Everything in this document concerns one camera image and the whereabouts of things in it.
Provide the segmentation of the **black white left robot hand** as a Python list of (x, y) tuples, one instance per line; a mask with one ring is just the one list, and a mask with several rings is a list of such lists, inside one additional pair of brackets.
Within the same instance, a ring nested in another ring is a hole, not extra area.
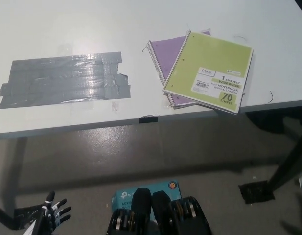
[(44, 235), (52, 234), (56, 228), (71, 218), (71, 206), (64, 208), (67, 199), (54, 203), (54, 198), (55, 191), (51, 191), (42, 205), (42, 234)]

